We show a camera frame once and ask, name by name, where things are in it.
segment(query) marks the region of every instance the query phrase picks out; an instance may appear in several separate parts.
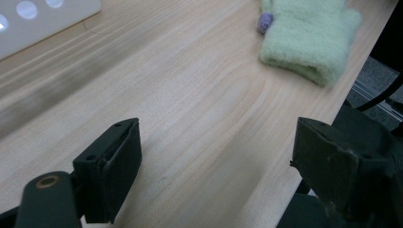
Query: green cloth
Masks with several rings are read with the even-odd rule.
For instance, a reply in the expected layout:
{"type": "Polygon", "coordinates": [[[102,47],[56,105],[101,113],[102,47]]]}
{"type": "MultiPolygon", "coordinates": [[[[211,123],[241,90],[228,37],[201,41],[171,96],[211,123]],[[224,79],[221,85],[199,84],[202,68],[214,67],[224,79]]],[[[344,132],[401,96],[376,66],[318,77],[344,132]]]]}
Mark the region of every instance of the green cloth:
{"type": "Polygon", "coordinates": [[[273,14],[260,59],[308,78],[333,85],[344,73],[361,16],[345,0],[262,0],[273,14]]]}

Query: floor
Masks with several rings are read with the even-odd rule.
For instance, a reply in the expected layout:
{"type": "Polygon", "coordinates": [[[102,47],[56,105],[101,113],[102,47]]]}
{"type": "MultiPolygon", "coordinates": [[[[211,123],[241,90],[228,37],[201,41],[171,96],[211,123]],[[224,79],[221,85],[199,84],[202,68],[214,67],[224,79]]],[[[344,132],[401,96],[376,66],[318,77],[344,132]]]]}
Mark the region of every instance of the floor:
{"type": "MultiPolygon", "coordinates": [[[[382,92],[388,85],[393,82],[393,80],[397,77],[398,72],[393,69],[379,63],[376,59],[369,57],[361,72],[359,73],[357,80],[355,82],[355,86],[350,91],[347,96],[347,101],[352,105],[352,107],[357,107],[368,102],[368,97],[362,95],[359,92],[359,89],[355,89],[356,85],[363,85],[369,94],[373,96],[378,95],[382,92]]],[[[403,86],[400,87],[397,92],[392,96],[397,102],[403,103],[403,86]]],[[[385,125],[388,129],[392,130],[397,127],[399,124],[399,118],[391,115],[388,111],[385,111],[385,108],[381,108],[381,106],[375,106],[364,113],[371,117],[374,120],[385,125]]]]}

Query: gray carpet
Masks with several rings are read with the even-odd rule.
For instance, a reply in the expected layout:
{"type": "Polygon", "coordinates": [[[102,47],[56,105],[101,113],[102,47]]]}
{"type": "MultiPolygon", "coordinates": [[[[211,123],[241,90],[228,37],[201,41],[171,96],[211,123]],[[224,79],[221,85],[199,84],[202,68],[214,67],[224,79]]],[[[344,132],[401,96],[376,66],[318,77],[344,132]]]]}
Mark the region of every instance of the gray carpet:
{"type": "MultiPolygon", "coordinates": [[[[398,72],[379,63],[374,58],[369,57],[359,73],[357,80],[365,84],[365,86],[373,88],[377,93],[380,93],[393,82],[397,75],[398,72]]],[[[403,103],[403,87],[400,87],[400,89],[395,92],[392,99],[403,103]]],[[[348,94],[347,101],[352,105],[352,107],[357,107],[368,102],[367,99],[353,90],[348,94]]],[[[390,130],[394,129],[399,124],[399,120],[389,115],[378,106],[375,106],[364,113],[372,119],[384,124],[390,130]]]]}

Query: wooden table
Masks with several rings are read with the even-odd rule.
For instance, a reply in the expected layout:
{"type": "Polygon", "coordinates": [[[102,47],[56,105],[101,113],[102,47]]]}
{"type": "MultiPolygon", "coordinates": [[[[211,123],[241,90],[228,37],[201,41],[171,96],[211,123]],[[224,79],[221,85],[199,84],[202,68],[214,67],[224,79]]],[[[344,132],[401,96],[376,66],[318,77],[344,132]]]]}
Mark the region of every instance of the wooden table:
{"type": "Polygon", "coordinates": [[[258,0],[104,1],[0,62],[0,211],[138,117],[144,160],[113,227],[275,227],[300,181],[297,117],[333,121],[396,3],[349,1],[363,24],[323,88],[259,61],[258,0]]]}

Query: purple object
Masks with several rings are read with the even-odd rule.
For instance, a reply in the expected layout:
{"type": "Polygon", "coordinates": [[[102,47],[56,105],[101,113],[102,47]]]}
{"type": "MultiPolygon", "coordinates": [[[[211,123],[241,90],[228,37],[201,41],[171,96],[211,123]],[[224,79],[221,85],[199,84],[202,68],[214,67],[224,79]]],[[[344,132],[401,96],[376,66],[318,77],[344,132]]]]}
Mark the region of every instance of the purple object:
{"type": "Polygon", "coordinates": [[[267,29],[272,26],[273,14],[270,12],[264,12],[259,19],[258,30],[261,34],[265,35],[267,29]]]}

